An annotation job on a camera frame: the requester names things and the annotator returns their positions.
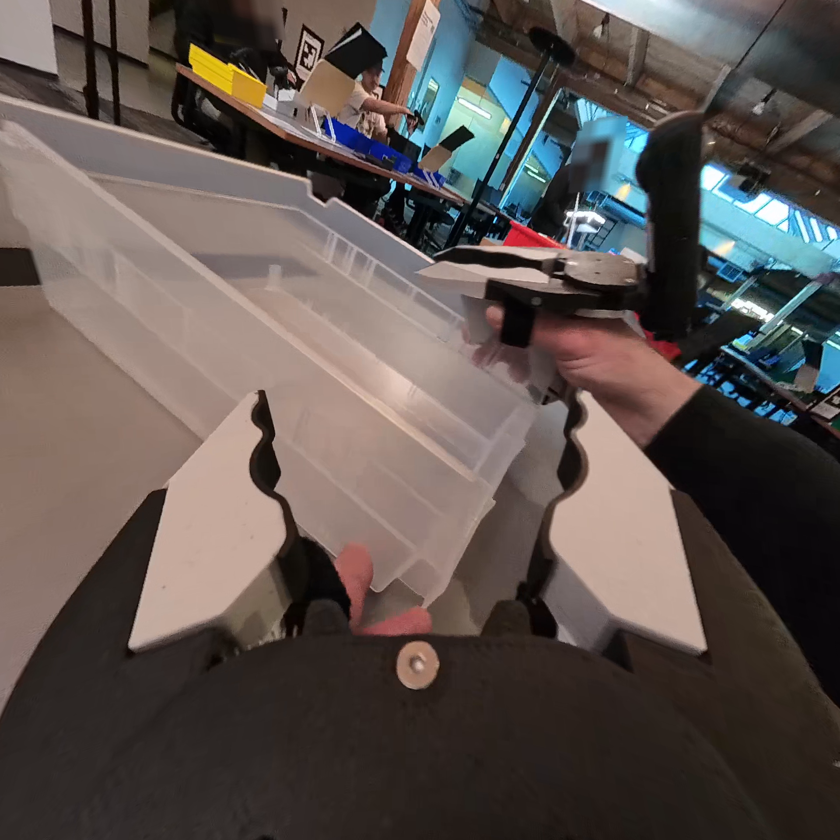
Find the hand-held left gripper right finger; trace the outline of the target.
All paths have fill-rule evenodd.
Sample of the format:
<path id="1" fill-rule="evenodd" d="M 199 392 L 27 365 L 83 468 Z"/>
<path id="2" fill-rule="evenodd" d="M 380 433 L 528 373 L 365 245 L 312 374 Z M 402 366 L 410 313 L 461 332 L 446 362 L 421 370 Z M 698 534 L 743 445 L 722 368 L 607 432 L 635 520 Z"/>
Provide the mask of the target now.
<path id="1" fill-rule="evenodd" d="M 539 515 L 529 593 L 555 638 L 596 654 L 619 632 L 707 651 L 673 488 L 592 395 L 539 408 L 518 488 Z"/>

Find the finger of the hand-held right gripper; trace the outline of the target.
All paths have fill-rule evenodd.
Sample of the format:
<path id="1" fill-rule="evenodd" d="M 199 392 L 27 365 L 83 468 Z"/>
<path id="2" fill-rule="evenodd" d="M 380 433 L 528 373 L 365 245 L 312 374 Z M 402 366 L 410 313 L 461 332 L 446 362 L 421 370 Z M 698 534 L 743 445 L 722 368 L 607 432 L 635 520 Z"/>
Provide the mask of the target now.
<path id="1" fill-rule="evenodd" d="M 451 261 L 434 262 L 416 274 L 427 284 L 469 298 L 486 297 L 487 286 L 491 281 L 502 284 L 518 282 L 511 269 L 481 264 L 457 264 Z"/>
<path id="2" fill-rule="evenodd" d="M 456 246 L 436 254 L 437 263 L 454 265 L 543 265 L 564 259 L 563 248 Z"/>

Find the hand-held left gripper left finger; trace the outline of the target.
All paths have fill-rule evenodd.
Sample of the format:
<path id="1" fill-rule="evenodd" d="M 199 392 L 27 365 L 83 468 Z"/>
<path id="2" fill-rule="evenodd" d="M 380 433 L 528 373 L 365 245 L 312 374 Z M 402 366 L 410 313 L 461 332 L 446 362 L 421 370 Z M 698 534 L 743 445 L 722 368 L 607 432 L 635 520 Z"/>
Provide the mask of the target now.
<path id="1" fill-rule="evenodd" d="M 169 479 L 131 634 L 135 654 L 207 630 L 242 649 L 278 637 L 302 588 L 264 391 L 247 395 Z"/>

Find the clear plastic bin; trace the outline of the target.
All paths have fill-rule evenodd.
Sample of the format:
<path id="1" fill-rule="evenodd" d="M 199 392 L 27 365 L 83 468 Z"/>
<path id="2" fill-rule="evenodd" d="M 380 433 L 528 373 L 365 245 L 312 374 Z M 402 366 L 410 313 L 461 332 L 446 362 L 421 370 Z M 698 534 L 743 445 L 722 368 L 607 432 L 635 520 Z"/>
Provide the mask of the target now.
<path id="1" fill-rule="evenodd" d="M 53 309 L 206 438 L 262 390 L 280 493 L 373 587 L 447 588 L 552 375 L 429 260 L 292 175 L 2 97 L 2 196 Z"/>

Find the person's right forearm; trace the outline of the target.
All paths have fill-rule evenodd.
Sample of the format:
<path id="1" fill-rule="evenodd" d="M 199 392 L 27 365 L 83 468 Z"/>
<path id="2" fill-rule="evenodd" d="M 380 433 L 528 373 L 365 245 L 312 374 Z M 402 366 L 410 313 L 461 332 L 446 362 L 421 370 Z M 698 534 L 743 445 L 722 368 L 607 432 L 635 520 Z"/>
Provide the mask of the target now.
<path id="1" fill-rule="evenodd" d="M 836 460 L 706 387 L 645 451 L 695 502 L 794 635 L 820 640 L 838 631 Z"/>

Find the person's right hand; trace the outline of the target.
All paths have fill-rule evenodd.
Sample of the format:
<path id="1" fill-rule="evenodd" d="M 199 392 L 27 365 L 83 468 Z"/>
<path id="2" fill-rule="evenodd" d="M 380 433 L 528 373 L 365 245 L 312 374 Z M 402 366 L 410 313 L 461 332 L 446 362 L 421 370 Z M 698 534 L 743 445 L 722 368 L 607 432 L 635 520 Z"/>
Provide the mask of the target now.
<path id="1" fill-rule="evenodd" d="M 700 383 L 669 363 L 624 321 L 540 313 L 532 345 L 593 399 L 640 448 L 698 393 Z"/>

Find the person's left hand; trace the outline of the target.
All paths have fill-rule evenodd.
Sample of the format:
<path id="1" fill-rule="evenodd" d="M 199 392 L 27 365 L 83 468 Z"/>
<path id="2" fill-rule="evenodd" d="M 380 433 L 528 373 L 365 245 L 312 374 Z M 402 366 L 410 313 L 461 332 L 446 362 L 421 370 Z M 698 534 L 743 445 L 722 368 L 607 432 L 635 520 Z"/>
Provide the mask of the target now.
<path id="1" fill-rule="evenodd" d="M 364 624 L 365 600 L 373 581 L 373 563 L 365 547 L 356 543 L 347 545 L 334 565 L 350 598 L 350 629 L 355 635 L 394 637 L 432 633 L 432 617 L 421 606 L 413 606 L 373 624 Z"/>

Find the red plastic bin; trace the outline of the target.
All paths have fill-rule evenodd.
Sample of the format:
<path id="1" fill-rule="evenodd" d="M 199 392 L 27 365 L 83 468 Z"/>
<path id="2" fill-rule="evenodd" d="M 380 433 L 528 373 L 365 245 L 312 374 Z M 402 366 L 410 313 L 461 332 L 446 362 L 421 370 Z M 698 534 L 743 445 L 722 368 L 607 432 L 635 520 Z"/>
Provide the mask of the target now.
<path id="1" fill-rule="evenodd" d="M 566 249 L 555 239 L 536 232 L 525 224 L 511 220 L 509 230 L 502 244 L 513 248 Z"/>

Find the wooden document stand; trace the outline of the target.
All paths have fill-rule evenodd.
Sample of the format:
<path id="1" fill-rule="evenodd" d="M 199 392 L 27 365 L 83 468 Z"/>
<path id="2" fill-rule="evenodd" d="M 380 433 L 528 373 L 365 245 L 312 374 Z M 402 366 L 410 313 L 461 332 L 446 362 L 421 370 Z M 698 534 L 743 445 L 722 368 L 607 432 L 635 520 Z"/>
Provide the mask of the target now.
<path id="1" fill-rule="evenodd" d="M 364 71 L 381 69 L 387 56 L 385 47 L 357 22 L 317 60 L 308 79 L 296 94 L 296 107 L 336 119 L 352 99 L 357 80 Z"/>
<path id="2" fill-rule="evenodd" d="M 418 161 L 417 168 L 428 173 L 439 172 L 464 144 L 473 140 L 474 133 L 466 126 L 458 127 L 454 132 L 442 139 L 435 147 L 426 152 Z"/>

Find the blue plastic bin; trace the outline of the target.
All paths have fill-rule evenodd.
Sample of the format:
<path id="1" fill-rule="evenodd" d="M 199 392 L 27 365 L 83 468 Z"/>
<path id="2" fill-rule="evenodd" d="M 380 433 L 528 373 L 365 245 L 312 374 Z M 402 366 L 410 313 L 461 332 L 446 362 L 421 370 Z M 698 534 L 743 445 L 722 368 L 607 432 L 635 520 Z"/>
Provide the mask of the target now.
<path id="1" fill-rule="evenodd" d="M 322 120 L 322 131 L 328 140 L 382 169 L 398 174 L 408 174 L 412 170 L 413 162 L 405 154 L 385 143 L 368 138 L 337 119 L 325 117 Z"/>

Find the long wooden work table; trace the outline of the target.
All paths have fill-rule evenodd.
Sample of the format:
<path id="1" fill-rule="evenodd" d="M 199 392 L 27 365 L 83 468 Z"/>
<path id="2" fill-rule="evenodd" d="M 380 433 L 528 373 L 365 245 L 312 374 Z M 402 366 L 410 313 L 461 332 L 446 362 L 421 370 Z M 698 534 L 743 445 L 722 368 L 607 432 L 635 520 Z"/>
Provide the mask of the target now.
<path id="1" fill-rule="evenodd" d="M 176 64 L 175 68 L 179 77 L 215 96 L 237 114 L 280 140 L 293 144 L 300 149 L 320 154 L 333 162 L 352 167 L 356 171 L 387 177 L 394 183 L 405 184 L 411 189 L 425 193 L 440 202 L 452 204 L 458 208 L 463 208 L 466 205 L 466 200 L 462 196 L 449 189 L 435 186 L 434 178 L 425 171 L 422 171 L 421 178 L 417 178 L 410 172 L 388 171 L 379 166 L 378 161 L 369 161 L 361 154 L 342 146 L 341 143 L 332 138 L 332 135 L 326 137 L 318 131 L 309 131 L 293 119 L 289 119 L 286 114 L 274 113 L 271 109 L 256 108 L 246 101 L 238 100 L 224 88 L 214 85 L 211 80 L 197 75 L 190 67 Z"/>

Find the black white marker sign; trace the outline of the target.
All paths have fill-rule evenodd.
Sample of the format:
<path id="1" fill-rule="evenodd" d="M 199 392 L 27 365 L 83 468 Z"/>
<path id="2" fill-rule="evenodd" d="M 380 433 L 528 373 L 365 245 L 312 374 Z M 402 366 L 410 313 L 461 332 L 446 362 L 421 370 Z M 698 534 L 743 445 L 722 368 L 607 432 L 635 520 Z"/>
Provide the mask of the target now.
<path id="1" fill-rule="evenodd" d="M 300 79 L 309 78 L 314 67 L 320 61 L 324 50 L 324 39 L 310 27 L 301 26 L 301 33 L 297 45 L 295 71 Z"/>

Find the stack of yellow trays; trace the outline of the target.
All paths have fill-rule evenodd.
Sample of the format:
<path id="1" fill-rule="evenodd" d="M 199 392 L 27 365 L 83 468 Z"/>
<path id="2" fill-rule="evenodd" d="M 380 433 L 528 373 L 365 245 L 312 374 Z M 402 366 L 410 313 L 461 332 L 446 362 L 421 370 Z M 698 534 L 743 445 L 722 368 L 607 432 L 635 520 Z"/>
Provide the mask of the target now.
<path id="1" fill-rule="evenodd" d="M 262 108 L 267 87 L 252 72 L 224 62 L 194 43 L 189 46 L 188 63 L 198 77 L 214 87 L 255 109 Z"/>

